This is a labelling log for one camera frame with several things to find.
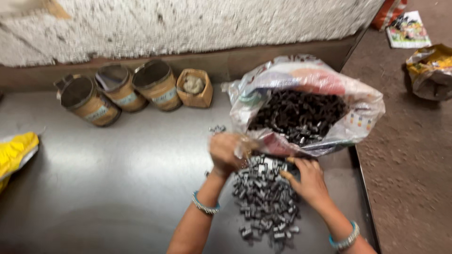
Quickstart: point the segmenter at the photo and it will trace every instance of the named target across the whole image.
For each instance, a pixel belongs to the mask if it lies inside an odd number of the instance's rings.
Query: hand
[[[231,172],[246,166],[246,159],[239,159],[234,154],[234,150],[240,145],[241,136],[238,134],[222,132],[213,135],[210,139],[212,173],[227,178]]]
[[[281,175],[289,180],[292,188],[314,208],[330,200],[319,163],[316,160],[296,158],[294,162],[300,171],[300,182],[289,172],[281,171]]]

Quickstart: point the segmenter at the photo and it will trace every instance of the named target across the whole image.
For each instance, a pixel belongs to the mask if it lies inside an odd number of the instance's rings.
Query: turquoise bangle
[[[334,242],[333,237],[330,235],[330,244],[336,251],[343,251],[348,249],[356,241],[359,235],[359,226],[354,221],[350,221],[353,226],[353,232],[344,240],[339,242]]]
[[[212,215],[219,212],[220,204],[218,202],[217,202],[217,206],[215,206],[215,207],[206,207],[199,202],[197,195],[198,195],[198,191],[194,191],[192,193],[192,201],[199,210],[205,212],[206,214],[212,214]]]

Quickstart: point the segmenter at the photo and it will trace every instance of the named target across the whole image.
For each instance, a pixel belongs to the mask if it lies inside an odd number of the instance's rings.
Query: stainless steel table
[[[0,250],[164,253],[191,192],[212,167],[208,127],[230,127],[230,108],[215,87],[210,109],[164,113],[149,106],[96,128],[61,108],[55,93],[7,94],[0,102],[0,136],[42,134],[40,151],[0,194]],[[332,198],[379,251],[357,161],[352,147],[320,164]],[[273,254],[266,237],[254,246],[241,239],[244,219],[231,191],[229,182],[204,253]],[[295,248],[284,253],[334,253],[321,218],[306,205],[301,214]]]

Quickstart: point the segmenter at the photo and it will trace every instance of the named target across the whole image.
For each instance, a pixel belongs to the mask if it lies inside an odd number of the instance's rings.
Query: yellow bag
[[[5,138],[0,143],[0,193],[8,184],[11,174],[25,165],[38,151],[39,139],[33,132]]]
[[[406,68],[415,95],[437,101],[452,98],[452,48],[421,48],[406,60]]]

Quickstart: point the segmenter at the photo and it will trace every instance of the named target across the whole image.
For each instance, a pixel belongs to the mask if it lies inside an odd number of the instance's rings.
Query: square basket
[[[193,95],[184,92],[185,77],[188,75],[201,78],[206,84],[201,93]],[[213,87],[210,83],[209,76],[207,76],[207,72],[203,70],[184,69],[177,79],[177,94],[185,106],[196,108],[210,107],[210,103],[212,102]]]

